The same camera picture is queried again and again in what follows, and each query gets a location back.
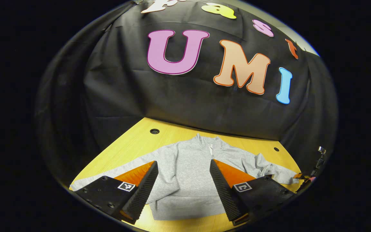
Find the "sweatshirt collar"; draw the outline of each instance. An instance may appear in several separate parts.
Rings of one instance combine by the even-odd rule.
[[[221,140],[218,136],[215,138],[203,137],[199,133],[194,137],[195,141],[200,144],[203,148],[208,148],[208,144],[213,145],[213,150],[219,150],[227,145],[224,141]]]

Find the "black cloth backdrop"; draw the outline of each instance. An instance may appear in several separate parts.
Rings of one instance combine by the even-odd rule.
[[[201,6],[220,1],[188,0],[160,12],[141,14],[153,2],[128,2],[78,32],[49,64],[40,84],[36,121],[40,146],[57,180],[68,187],[102,150],[143,117],[217,133],[278,140],[304,173],[319,157],[317,148],[334,147],[338,123],[336,90],[320,57],[297,47],[270,23],[237,7],[236,19],[205,12]],[[253,27],[253,19],[271,27],[270,38]],[[166,59],[183,57],[185,30],[210,33],[198,62],[182,75],[166,75],[147,64],[149,38],[156,30],[176,32]],[[246,87],[213,82],[221,69],[222,39],[240,44],[247,59],[269,57],[263,95]],[[276,100],[284,67],[293,74],[290,104]]]

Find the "letter u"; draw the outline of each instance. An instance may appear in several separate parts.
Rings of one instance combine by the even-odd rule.
[[[183,35],[187,37],[187,44],[183,58],[178,62],[165,59],[165,50],[168,39],[175,34],[171,30],[153,31],[148,34],[150,45],[148,47],[147,62],[150,68],[159,73],[180,75],[189,72],[197,63],[203,39],[210,37],[206,31],[187,30]]]

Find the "orange gripper part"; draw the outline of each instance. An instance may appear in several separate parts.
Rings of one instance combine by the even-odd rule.
[[[216,159],[214,161],[217,164],[218,168],[220,169],[221,174],[224,176],[230,188],[232,188],[233,185],[256,179],[245,172],[242,172],[236,168],[233,168],[232,166],[228,164],[220,162]]]
[[[133,185],[140,184],[141,180],[144,178],[146,173],[149,171],[151,165],[154,163],[154,161],[151,161],[150,163],[146,163],[144,165],[141,165],[135,169],[132,169],[126,173],[123,173],[119,176],[114,177],[114,179],[124,181]]]

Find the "letter m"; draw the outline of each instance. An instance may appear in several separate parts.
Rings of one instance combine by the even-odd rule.
[[[257,53],[250,62],[247,62],[240,44],[228,40],[221,40],[220,44],[224,47],[224,58],[220,74],[214,77],[214,82],[223,86],[234,85],[234,80],[231,78],[234,69],[239,88],[253,76],[247,85],[247,90],[259,95],[264,94],[264,79],[270,59]]]

